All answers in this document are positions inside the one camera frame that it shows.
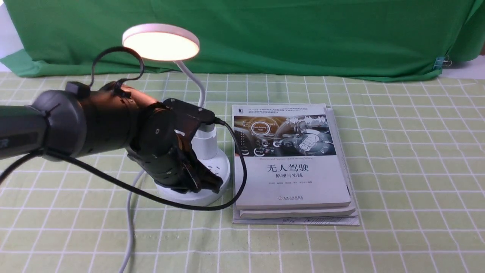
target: black power cord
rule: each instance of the black power cord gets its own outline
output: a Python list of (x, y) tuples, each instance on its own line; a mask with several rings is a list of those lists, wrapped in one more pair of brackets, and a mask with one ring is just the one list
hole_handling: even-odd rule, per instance
[(229, 206), (231, 206), (232, 204), (234, 204), (238, 199), (239, 197), (241, 196), (241, 194), (243, 193), (243, 190), (244, 190), (244, 187), (246, 186), (246, 179), (247, 179), (247, 169), (246, 169), (246, 162), (244, 161), (244, 157), (243, 157), (243, 154), (241, 152), (241, 149), (239, 147), (239, 144), (237, 143), (237, 140), (236, 140), (236, 136), (234, 135), (234, 131), (232, 130), (231, 126), (221, 120), (221, 119), (216, 119), (216, 123), (217, 124), (220, 124), (222, 126), (225, 126), (230, 134), (231, 134), (231, 137), (232, 139), (234, 140), (234, 147), (236, 149), (236, 152), (239, 154), (239, 157), (241, 159), (241, 164), (242, 164), (242, 171), (243, 171), (243, 175), (242, 175), (242, 183), (241, 183), (241, 187), (239, 188), (238, 192), (236, 193), (236, 195), (227, 203), (223, 204), (223, 205), (217, 205), (217, 206), (195, 206), (195, 205), (185, 205), (185, 204), (180, 204), (180, 203), (177, 203), (177, 202), (172, 202), (172, 201), (169, 201), (169, 200), (166, 200), (166, 199), (163, 199), (163, 198), (160, 198), (158, 196), (155, 196), (153, 194), (150, 194), (144, 190), (141, 190), (137, 187), (134, 187), (132, 185), (129, 185), (125, 182), (122, 182), (108, 174), (105, 174), (103, 173), (102, 171), (96, 169), (95, 167), (91, 166), (91, 165), (88, 165), (80, 160), (77, 160), (73, 157), (70, 157), (70, 156), (67, 156), (65, 154), (62, 154), (62, 153), (59, 153), (59, 152), (56, 152), (56, 151), (51, 151), (51, 150), (46, 150), (46, 151), (42, 151), (42, 150), (38, 150), (38, 151), (34, 151), (34, 152), (31, 152), (19, 159), (17, 159), (14, 163), (12, 163), (8, 168), (6, 168), (3, 173), (0, 175), (0, 185), (2, 184), (2, 182), (15, 170), (17, 169), (18, 167), (20, 167), (22, 164), (26, 163), (27, 161), (35, 158), (35, 157), (38, 157), (38, 156), (42, 156), (42, 155), (48, 155), (48, 156), (51, 156), (53, 158), (56, 158), (56, 159), (60, 159), (60, 160), (63, 160), (65, 162), (68, 162), (68, 163), (71, 163), (73, 165), (76, 165), (108, 182), (111, 182), (115, 185), (117, 185), (118, 187), (121, 187), (121, 188), (124, 188), (128, 191), (131, 191), (135, 194), (138, 194), (138, 195), (141, 195), (145, 198), (148, 198), (148, 199), (151, 199), (155, 202), (158, 202), (158, 203), (161, 203), (161, 204), (164, 204), (164, 205), (169, 205), (169, 206), (173, 206), (173, 207), (177, 207), (177, 208), (182, 208), (182, 209), (188, 209), (188, 210), (198, 210), (198, 211), (216, 211), (216, 210), (221, 210), (221, 209), (225, 209)]
[(129, 53), (133, 57), (135, 57), (138, 60), (138, 62), (140, 63), (140, 74), (138, 75), (138, 77), (131, 78), (131, 79), (121, 79), (121, 80), (118, 80), (116, 82), (116, 88), (119, 88), (126, 81), (136, 81), (136, 80), (140, 79), (143, 76), (143, 72), (145, 71), (145, 63), (143, 62), (143, 58), (136, 51), (134, 51), (131, 48), (122, 47), (122, 46), (112, 47), (112, 48), (108, 48), (108, 49), (104, 50), (103, 52), (101, 52), (100, 54), (98, 54), (98, 56), (96, 56), (96, 58), (94, 59), (93, 64), (91, 66), (91, 83), (89, 84), (89, 87), (93, 87), (93, 84), (94, 84), (94, 75), (95, 75), (94, 69), (96, 67), (96, 64), (105, 55), (108, 55), (109, 53), (113, 53), (113, 52), (126, 52), (126, 53)]

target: lamp head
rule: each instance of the lamp head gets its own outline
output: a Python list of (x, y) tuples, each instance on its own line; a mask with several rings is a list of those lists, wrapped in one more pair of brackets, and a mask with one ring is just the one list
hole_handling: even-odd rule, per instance
[(187, 60), (200, 50), (199, 39), (192, 32), (166, 24), (141, 24), (127, 29), (123, 46), (154, 61)]

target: green grid pattern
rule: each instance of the green grid pattern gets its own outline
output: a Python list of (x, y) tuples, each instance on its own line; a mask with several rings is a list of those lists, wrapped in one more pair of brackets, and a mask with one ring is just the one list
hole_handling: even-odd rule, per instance
[[(97, 76), (95, 87), (125, 75)], [(337, 77), (198, 75), (207, 108), (231, 121), (241, 103), (327, 103), (337, 116), (359, 227), (232, 224), (232, 210), (192, 212), (134, 198), (134, 272), (475, 273), (485, 268), (485, 82), (383, 84)], [(0, 104), (87, 76), (0, 73)], [(196, 103), (180, 73), (129, 82), (159, 100)], [(230, 135), (218, 129), (231, 154)], [(131, 182), (124, 151), (82, 158)], [(4, 169), (12, 160), (0, 161)], [(156, 193), (151, 181), (144, 188)], [(36, 159), (0, 191), (0, 272), (117, 272), (127, 192), (64, 163)]]

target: green cloth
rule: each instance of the green cloth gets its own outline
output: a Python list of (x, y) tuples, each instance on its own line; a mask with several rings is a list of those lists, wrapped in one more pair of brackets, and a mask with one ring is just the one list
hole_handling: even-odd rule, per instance
[[(484, 0), (5, 0), (25, 50), (1, 61), (16, 75), (89, 74), (123, 31), (167, 23), (192, 31), (195, 73), (335, 75), (375, 81), (438, 76), (437, 58), (469, 60), (485, 40)], [(147, 72), (173, 63), (147, 62)], [(120, 53), (96, 73), (137, 72)]]

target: stack of books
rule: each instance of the stack of books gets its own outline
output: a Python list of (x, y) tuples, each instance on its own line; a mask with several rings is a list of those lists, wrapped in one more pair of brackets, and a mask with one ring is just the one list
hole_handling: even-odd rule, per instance
[[(247, 167), (233, 223), (360, 225), (333, 109), (325, 104), (233, 105)], [(234, 150), (234, 192), (243, 180)]]

